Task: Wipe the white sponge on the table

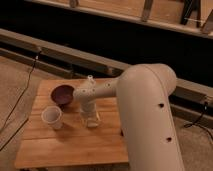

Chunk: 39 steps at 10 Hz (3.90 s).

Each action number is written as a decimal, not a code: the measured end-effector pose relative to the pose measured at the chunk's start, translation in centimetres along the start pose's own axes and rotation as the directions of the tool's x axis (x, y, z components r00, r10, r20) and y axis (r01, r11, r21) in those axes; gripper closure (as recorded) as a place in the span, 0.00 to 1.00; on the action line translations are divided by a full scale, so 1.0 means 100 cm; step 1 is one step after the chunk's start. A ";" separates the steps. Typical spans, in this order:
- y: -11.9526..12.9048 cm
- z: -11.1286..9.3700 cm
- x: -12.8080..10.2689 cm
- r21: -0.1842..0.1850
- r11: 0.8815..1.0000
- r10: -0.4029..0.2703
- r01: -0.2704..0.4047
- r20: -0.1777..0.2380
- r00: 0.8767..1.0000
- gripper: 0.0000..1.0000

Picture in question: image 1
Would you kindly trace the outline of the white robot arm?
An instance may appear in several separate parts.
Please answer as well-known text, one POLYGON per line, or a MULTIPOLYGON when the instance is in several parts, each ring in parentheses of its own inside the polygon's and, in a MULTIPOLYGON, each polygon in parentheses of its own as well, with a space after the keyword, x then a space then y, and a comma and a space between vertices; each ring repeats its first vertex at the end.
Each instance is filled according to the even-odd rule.
POLYGON ((96 99, 116 98, 131 171, 185 171, 169 104, 176 85, 169 66, 138 64, 99 85, 87 79, 73 96, 85 118, 96 99))

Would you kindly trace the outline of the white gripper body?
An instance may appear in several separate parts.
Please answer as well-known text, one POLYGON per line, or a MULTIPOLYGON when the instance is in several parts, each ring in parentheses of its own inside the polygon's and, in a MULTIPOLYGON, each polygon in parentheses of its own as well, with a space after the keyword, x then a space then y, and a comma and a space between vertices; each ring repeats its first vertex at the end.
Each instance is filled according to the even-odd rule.
POLYGON ((96 117, 96 103, 94 101, 82 102, 80 104, 80 113, 84 118, 96 117))

